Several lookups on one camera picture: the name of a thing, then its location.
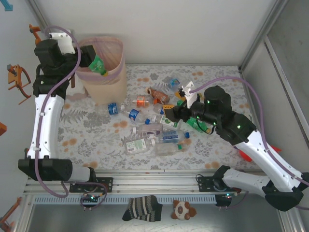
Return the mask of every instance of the striped sock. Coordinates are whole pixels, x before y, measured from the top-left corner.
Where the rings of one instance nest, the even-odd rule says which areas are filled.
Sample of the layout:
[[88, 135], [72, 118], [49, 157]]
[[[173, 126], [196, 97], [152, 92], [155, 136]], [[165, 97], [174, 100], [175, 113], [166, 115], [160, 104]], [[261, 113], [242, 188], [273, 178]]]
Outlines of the striped sock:
[[[140, 220], [154, 221], [158, 217], [156, 215], [159, 215], [161, 218], [162, 205], [161, 207], [159, 205], [161, 204], [158, 204], [156, 197], [153, 195], [130, 198], [127, 210], [125, 211], [122, 220], [130, 221], [131, 219], [137, 218]], [[154, 211], [156, 211], [157, 208], [160, 213], [154, 214]]]

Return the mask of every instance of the plush bear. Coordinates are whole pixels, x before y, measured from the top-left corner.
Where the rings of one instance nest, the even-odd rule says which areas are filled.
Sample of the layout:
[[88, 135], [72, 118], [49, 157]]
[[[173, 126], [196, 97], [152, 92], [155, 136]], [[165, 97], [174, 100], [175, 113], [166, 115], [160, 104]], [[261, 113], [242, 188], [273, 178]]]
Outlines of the plush bear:
[[189, 202], [174, 200], [173, 206], [174, 212], [172, 213], [172, 219], [189, 220], [197, 214], [197, 211], [190, 206]]

